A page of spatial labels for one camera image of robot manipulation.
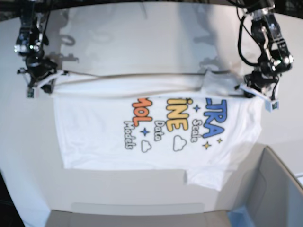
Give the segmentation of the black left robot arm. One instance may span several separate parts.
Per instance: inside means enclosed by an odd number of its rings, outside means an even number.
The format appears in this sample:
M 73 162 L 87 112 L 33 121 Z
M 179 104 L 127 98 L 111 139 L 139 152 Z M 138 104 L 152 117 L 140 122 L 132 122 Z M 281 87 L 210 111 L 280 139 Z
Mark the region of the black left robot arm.
M 243 62 L 254 67 L 244 76 L 244 82 L 260 93 L 274 85 L 270 99 L 275 100 L 280 76 L 292 68 L 294 61 L 272 12 L 275 3 L 272 0 L 238 0 L 236 5 L 246 10 L 240 19 L 238 53 Z M 241 52 L 242 30 L 247 16 L 252 16 L 251 37 L 261 51 L 256 63 L 249 62 Z

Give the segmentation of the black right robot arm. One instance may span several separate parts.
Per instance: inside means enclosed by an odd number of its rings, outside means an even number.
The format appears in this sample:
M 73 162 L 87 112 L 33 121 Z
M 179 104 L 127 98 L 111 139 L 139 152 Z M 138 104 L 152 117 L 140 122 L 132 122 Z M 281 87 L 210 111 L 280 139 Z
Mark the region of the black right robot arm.
M 17 74 L 29 76 L 27 97 L 34 98 L 35 89 L 50 94 L 54 87 L 52 75 L 57 73 L 57 63 L 45 57 L 44 47 L 49 45 L 46 36 L 49 16 L 53 2 L 51 0 L 22 0 L 20 2 L 19 34 L 14 45 L 16 52 L 24 61 L 25 67 Z

